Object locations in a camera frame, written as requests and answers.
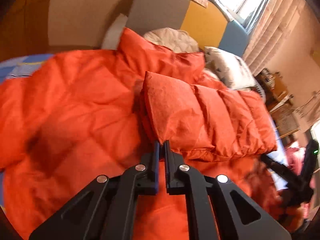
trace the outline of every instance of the red cloth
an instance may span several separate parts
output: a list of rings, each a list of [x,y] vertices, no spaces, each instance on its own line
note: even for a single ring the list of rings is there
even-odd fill
[[[118,51],[61,53],[29,78],[6,80],[0,169],[18,233],[28,239],[97,175],[137,164],[152,151],[148,136],[170,139],[188,164],[226,174],[272,213],[277,192],[256,156],[276,146],[267,111],[254,92],[227,90],[203,68],[202,53],[175,54],[125,29]],[[161,75],[143,84],[146,71]],[[163,168],[159,194],[139,198],[135,239],[188,239],[185,199],[166,194]]]

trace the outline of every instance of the cushion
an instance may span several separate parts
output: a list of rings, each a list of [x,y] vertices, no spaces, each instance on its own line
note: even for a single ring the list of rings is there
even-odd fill
[[[253,87],[255,79],[244,60],[215,47],[204,47],[206,68],[231,89]]]
[[[147,32],[143,37],[147,41],[165,46],[175,53],[199,52],[198,43],[183,30],[163,28]]]

